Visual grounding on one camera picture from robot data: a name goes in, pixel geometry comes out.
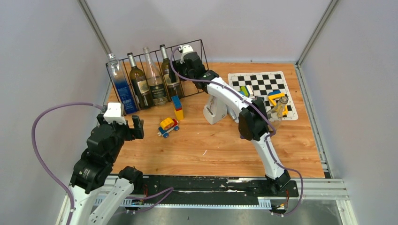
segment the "yellow object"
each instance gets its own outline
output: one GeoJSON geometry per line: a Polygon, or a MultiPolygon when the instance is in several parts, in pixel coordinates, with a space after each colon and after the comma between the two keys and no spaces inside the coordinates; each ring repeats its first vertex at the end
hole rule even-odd
{"type": "Polygon", "coordinates": [[[174,125],[174,121],[169,117],[161,122],[161,128],[167,130],[174,125]]]}
{"type": "MultiPolygon", "coordinates": [[[[283,96],[285,96],[285,93],[279,93],[279,94],[276,94],[276,95],[271,95],[271,96],[268,96],[268,100],[275,106],[276,105],[276,101],[274,100],[275,98],[279,98],[279,97],[283,97],[283,96]]],[[[288,110],[287,110],[287,105],[285,105],[285,110],[283,111],[283,113],[282,113],[282,115],[287,115],[287,113],[288,113],[288,110]]]]}
{"type": "Polygon", "coordinates": [[[184,113],[182,109],[178,111],[174,110],[174,114],[176,114],[177,120],[184,119],[184,113]]]}

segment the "wood surface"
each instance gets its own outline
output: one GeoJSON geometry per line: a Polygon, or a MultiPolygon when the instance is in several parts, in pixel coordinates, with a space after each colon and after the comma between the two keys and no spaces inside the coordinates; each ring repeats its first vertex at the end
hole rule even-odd
{"type": "MultiPolygon", "coordinates": [[[[324,178],[318,150],[301,95],[293,64],[209,63],[226,83],[228,73],[283,71],[298,113],[298,120],[284,120],[272,143],[283,165],[299,170],[306,178],[324,178]]],[[[196,93],[191,82],[183,82],[185,94],[196,93]]],[[[159,123],[175,118],[171,102],[142,110],[143,140],[125,142],[113,167],[118,173],[125,166],[135,166],[144,174],[264,177],[264,167],[253,145],[239,138],[238,124],[229,117],[210,125],[203,116],[209,95],[200,93],[181,99],[184,119],[180,130],[168,138],[157,136],[159,123]]],[[[117,101],[112,89],[109,101],[117,101]]],[[[132,126],[131,115],[126,116],[132,126]]],[[[290,172],[291,177],[298,177],[290,172]]]]}

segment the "white connector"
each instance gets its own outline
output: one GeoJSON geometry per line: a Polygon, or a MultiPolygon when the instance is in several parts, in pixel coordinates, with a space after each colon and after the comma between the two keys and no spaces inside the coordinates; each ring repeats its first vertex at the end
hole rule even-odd
{"type": "Polygon", "coordinates": [[[180,63],[184,63],[184,56],[188,53],[194,52],[190,45],[179,46],[182,49],[180,63]]]}
{"type": "Polygon", "coordinates": [[[127,124],[123,116],[123,104],[118,102],[108,103],[107,111],[104,113],[104,119],[109,123],[114,121],[118,124],[127,124]]]}

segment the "bottle label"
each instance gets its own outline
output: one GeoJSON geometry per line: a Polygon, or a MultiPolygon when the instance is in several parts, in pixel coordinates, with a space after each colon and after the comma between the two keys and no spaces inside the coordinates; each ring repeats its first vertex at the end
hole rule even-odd
{"type": "Polygon", "coordinates": [[[149,91],[148,84],[146,83],[146,81],[138,81],[137,84],[139,92],[141,92],[141,94],[144,94],[145,92],[149,91]]]}
{"type": "Polygon", "coordinates": [[[167,86],[177,86],[177,84],[179,84],[179,82],[177,81],[177,82],[174,82],[174,83],[172,83],[171,82],[171,79],[170,79],[170,76],[169,76],[169,73],[170,71],[169,71],[169,69],[165,69],[164,71],[163,71],[163,73],[164,73],[164,80],[166,81],[166,85],[167,86]]]}
{"type": "Polygon", "coordinates": [[[157,85],[153,85],[153,86],[149,86],[149,89],[151,90],[152,97],[154,99],[160,99],[160,98],[167,97],[166,90],[165,90],[164,85],[162,83],[161,84],[157,84],[157,85]]]}

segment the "blue toy block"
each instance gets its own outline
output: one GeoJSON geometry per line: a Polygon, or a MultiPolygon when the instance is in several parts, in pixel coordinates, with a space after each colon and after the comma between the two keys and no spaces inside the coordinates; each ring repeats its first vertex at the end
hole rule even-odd
{"type": "Polygon", "coordinates": [[[181,105],[181,101],[180,101],[180,99],[178,98],[177,95],[171,97],[171,100],[173,101],[174,108],[175,108],[176,110],[177,110],[177,109],[181,109],[181,108],[183,107],[183,106],[181,105]]]}
{"type": "Polygon", "coordinates": [[[268,93],[268,96],[276,95],[276,94],[279,94],[279,93],[281,93],[281,91],[280,90],[276,90],[276,91],[268,93]]]}

